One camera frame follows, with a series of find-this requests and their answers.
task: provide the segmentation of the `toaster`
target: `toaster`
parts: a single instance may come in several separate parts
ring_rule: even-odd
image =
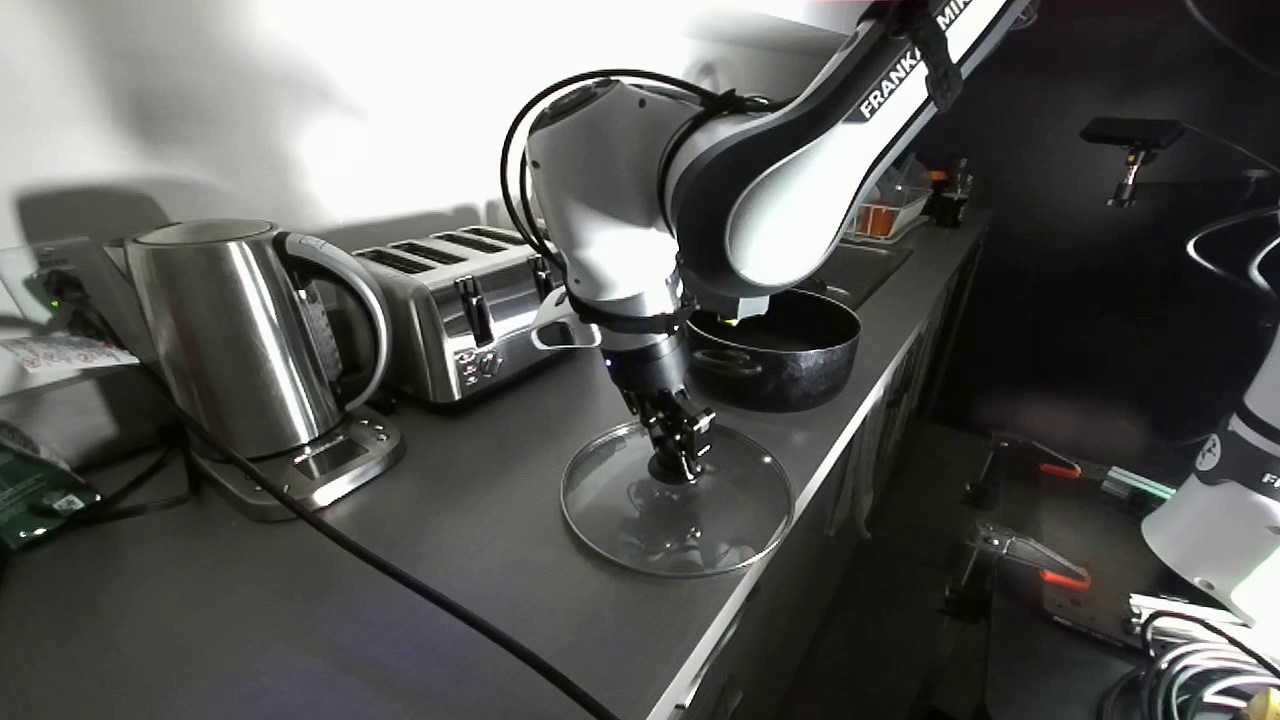
[[[387,381],[423,406],[462,406],[557,351],[533,348],[553,270],[509,229],[420,229],[354,249],[392,322]]]

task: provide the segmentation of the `white wall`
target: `white wall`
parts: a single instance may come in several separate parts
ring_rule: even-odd
[[[0,0],[0,311],[28,188],[186,175],[279,226],[482,205],[509,118],[546,82],[640,63],[783,96],[841,42],[796,29],[863,5]]]

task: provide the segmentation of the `electric kettle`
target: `electric kettle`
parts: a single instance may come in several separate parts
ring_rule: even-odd
[[[124,239],[124,271],[175,409],[219,452],[252,461],[307,509],[392,469],[399,431],[359,409],[387,371],[387,311],[349,252],[277,226],[195,219]],[[373,326],[373,370],[349,402],[331,388],[335,340],[307,278],[335,279]],[[195,464],[235,502],[272,511],[219,452],[195,443]]]

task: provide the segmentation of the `glass base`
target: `glass base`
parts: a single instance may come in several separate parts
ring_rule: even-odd
[[[710,426],[694,483],[646,472],[640,426],[593,441],[564,477],[564,520],[599,557],[646,577],[710,577],[760,559],[790,526],[783,469],[747,435]]]

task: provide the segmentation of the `gray countertop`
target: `gray countertop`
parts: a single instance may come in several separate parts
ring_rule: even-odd
[[[915,232],[908,263],[861,304],[861,359],[833,406],[783,417],[721,409],[776,452],[801,509],[983,226]],[[546,658],[617,717],[669,717],[766,559],[646,582],[583,552],[561,520],[561,477],[623,417],[597,358],[564,358],[462,412],[399,409],[404,461],[326,520]],[[245,520],[204,491],[171,511],[67,531],[8,570],[0,717],[580,712],[307,527]]]

